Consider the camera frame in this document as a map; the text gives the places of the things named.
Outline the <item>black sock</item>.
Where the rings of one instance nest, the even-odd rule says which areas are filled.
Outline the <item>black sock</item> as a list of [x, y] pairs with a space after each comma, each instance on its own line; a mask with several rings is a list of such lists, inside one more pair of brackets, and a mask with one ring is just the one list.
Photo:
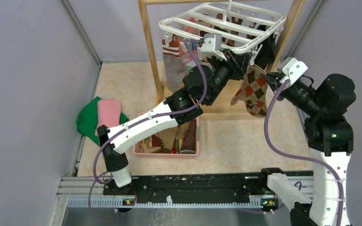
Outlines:
[[262, 48], [260, 49], [257, 57], [255, 58], [255, 64], [262, 69], [265, 69], [267, 65], [275, 61], [275, 37], [271, 34], [263, 42], [260, 43]]

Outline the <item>beige argyle sock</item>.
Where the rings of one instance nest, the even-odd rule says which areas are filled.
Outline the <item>beige argyle sock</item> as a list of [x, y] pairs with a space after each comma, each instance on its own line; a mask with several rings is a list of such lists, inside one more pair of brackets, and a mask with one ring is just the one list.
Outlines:
[[230, 105], [235, 105], [238, 101], [245, 101], [246, 100], [246, 92], [245, 92], [245, 85], [241, 85], [238, 91], [235, 93], [233, 98], [230, 101]]
[[254, 117], [264, 118], [267, 114], [266, 92], [268, 83], [263, 75], [266, 72], [257, 65], [248, 68], [241, 88], [244, 94], [241, 99], [244, 101], [247, 112]]

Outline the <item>white clip hanger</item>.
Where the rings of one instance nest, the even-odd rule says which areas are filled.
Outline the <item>white clip hanger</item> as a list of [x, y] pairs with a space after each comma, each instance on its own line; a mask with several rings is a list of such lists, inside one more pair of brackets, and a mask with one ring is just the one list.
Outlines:
[[[196, 23], [188, 21], [190, 17]], [[276, 37], [283, 29], [287, 17], [280, 12], [233, 2], [207, 2], [186, 12], [159, 22], [159, 28], [166, 32], [168, 44], [172, 35], [200, 40], [203, 35], [183, 31], [181, 24], [199, 29], [200, 32], [216, 33], [222, 36], [222, 51], [230, 49], [236, 54], [252, 52], [250, 64], [254, 63], [262, 45], [271, 34]]]

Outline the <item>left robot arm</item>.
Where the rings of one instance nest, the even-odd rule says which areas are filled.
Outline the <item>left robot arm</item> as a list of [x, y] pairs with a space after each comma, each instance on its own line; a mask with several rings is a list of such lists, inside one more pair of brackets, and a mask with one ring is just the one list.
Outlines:
[[115, 127], [97, 128], [107, 174], [106, 183], [114, 182], [120, 194], [132, 190], [132, 177], [125, 152], [137, 142], [165, 129], [190, 122], [203, 114], [202, 105], [211, 106], [229, 80], [241, 80], [253, 59], [251, 52], [235, 54], [230, 49], [220, 51], [224, 59], [208, 58], [209, 66], [200, 64], [183, 78], [184, 87], [171, 94], [155, 108]]

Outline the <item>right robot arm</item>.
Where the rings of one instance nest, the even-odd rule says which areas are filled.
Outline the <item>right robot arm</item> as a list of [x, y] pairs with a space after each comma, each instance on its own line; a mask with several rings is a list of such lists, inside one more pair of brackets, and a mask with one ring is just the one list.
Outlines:
[[280, 173], [257, 181], [263, 194], [274, 191], [290, 212], [293, 226], [348, 226], [347, 168], [354, 148], [354, 132], [345, 119], [347, 108], [355, 101], [354, 82], [333, 73], [315, 89], [300, 80], [291, 82], [280, 73], [264, 75], [274, 92], [268, 111], [276, 101], [288, 100], [306, 113], [304, 133], [313, 163], [313, 197], [308, 198]]

